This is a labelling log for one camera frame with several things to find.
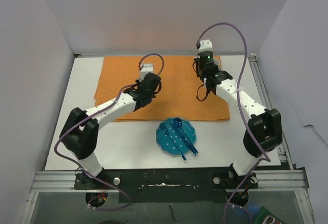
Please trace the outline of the blue plastic fork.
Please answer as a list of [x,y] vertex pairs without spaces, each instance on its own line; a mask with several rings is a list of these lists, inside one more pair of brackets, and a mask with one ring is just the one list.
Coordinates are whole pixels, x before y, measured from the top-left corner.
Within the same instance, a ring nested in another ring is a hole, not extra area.
[[169,130],[167,129],[167,127],[165,125],[161,125],[160,126],[163,133],[165,134],[165,136],[167,136],[171,142],[174,144],[174,148],[177,149],[177,151],[179,152],[180,156],[183,158],[184,161],[186,161],[186,157],[184,156],[184,154],[181,152],[180,148],[178,147],[178,145],[176,144],[176,141],[173,139],[173,137],[169,134]]

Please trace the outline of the blue plastic spoon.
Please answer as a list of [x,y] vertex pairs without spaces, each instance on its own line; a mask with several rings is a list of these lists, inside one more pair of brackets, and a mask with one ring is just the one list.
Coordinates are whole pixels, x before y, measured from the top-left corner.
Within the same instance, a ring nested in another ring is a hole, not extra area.
[[198,154],[197,149],[194,147],[194,145],[191,143],[189,138],[187,137],[187,134],[184,132],[182,129],[182,120],[179,117],[176,117],[173,119],[173,125],[176,127],[177,131],[180,133],[182,136],[182,139],[186,143],[186,145],[189,147],[190,151],[194,156]]

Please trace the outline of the blue plastic knife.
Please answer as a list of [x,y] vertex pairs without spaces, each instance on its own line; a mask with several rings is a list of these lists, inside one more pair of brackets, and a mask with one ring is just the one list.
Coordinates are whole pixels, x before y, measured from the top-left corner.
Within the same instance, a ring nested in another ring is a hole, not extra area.
[[181,140],[183,140],[183,142],[187,145],[187,147],[189,148],[189,150],[192,152],[192,154],[194,156],[197,155],[196,150],[193,148],[193,144],[191,144],[188,140],[188,138],[179,130],[177,129],[176,131],[177,134],[179,134],[179,136],[181,137]]

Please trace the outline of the blue polka dot plate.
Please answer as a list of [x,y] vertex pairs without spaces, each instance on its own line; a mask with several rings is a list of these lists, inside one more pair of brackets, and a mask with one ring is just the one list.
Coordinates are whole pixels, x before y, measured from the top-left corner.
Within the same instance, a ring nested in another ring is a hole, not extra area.
[[[166,152],[172,156],[180,156],[177,149],[174,148],[174,144],[171,142],[171,140],[167,136],[165,136],[165,134],[163,133],[163,131],[160,127],[161,125],[165,125],[167,127],[167,129],[169,130],[169,134],[173,137],[173,139],[176,141],[176,144],[180,148],[181,152],[185,155],[187,152],[191,152],[191,151],[189,150],[187,145],[183,142],[183,140],[181,140],[181,137],[179,136],[179,134],[176,133],[177,129],[173,125],[174,118],[175,117],[168,118],[159,124],[158,128],[156,129],[156,143],[159,145],[159,147],[164,152]],[[189,138],[189,140],[195,147],[195,142],[197,139],[195,128],[190,124],[189,121],[184,120],[182,118],[181,118],[181,120],[182,120],[182,129],[187,134],[187,137]]]

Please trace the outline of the blue white mug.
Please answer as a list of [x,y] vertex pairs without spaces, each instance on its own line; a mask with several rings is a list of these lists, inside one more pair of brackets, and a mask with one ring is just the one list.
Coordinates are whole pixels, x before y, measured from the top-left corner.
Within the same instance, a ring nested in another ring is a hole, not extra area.
[[215,56],[213,57],[213,62],[218,66],[218,68],[221,68],[221,60],[216,58]]

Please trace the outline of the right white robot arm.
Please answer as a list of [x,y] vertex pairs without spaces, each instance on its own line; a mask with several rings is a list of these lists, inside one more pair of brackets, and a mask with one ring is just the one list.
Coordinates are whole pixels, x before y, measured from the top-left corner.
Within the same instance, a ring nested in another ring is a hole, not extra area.
[[226,101],[239,112],[246,124],[242,155],[232,163],[234,171],[228,175],[230,185],[239,188],[246,182],[246,174],[257,162],[268,161],[268,153],[282,143],[281,114],[277,109],[270,110],[259,104],[241,88],[237,88],[233,77],[215,63],[213,52],[198,53],[193,65],[207,93],[212,92]]

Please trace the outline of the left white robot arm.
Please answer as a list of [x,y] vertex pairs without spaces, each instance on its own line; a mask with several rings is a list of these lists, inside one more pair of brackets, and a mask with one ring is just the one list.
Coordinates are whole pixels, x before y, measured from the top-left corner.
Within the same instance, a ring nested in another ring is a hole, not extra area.
[[86,171],[86,183],[92,188],[104,184],[103,167],[95,149],[101,128],[125,114],[135,112],[151,103],[161,90],[160,76],[150,72],[135,84],[124,86],[118,95],[96,107],[73,109],[54,147],[57,155],[76,163]]

